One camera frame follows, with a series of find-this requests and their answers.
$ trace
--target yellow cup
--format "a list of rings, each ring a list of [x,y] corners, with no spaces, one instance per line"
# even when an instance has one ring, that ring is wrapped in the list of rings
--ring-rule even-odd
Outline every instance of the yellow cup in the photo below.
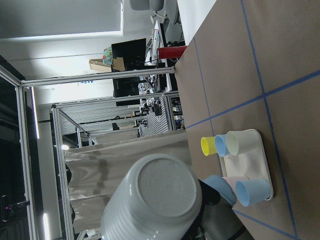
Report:
[[[201,149],[205,156],[216,154],[216,145],[214,136],[204,136],[201,138]]]

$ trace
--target ribbed white bowl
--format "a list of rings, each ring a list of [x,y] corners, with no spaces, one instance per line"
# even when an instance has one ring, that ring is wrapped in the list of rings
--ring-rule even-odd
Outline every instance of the ribbed white bowl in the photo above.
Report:
[[[141,158],[104,209],[105,240],[180,240],[199,214],[202,192],[195,174],[165,154]]]

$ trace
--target white cup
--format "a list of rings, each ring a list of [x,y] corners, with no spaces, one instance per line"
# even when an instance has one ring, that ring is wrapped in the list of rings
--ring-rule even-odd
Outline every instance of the white cup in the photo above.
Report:
[[[259,136],[254,130],[228,131],[226,134],[226,147],[233,156],[249,152],[258,145]]]
[[[181,239],[200,212],[202,191],[190,168],[175,157],[138,160],[106,205],[104,239]]]

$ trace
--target light fixture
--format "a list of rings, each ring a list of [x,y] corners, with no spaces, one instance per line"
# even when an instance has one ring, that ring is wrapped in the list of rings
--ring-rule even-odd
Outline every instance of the light fixture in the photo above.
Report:
[[[62,145],[61,145],[61,149],[62,149],[62,150],[68,150],[68,149],[69,149],[69,146],[68,146],[68,145],[65,145],[65,144],[62,144]]]
[[[44,226],[44,237],[45,237],[45,240],[51,240],[50,239],[48,215],[46,213],[43,214],[43,226]]]
[[[31,94],[32,94],[32,108],[33,108],[33,114],[34,114],[34,125],[35,125],[36,138],[39,139],[40,134],[39,134],[39,126],[38,126],[38,118],[37,118],[35,90],[34,90],[33,86],[31,87]]]

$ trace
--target office chair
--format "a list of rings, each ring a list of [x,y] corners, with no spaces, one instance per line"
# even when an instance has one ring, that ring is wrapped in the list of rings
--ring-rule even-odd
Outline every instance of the office chair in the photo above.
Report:
[[[166,16],[158,14],[158,11],[164,8],[164,0],[130,0],[130,6],[133,10],[143,11],[151,10],[151,21],[154,17],[168,18],[173,25],[179,23],[179,8],[177,0],[168,0],[165,4]]]

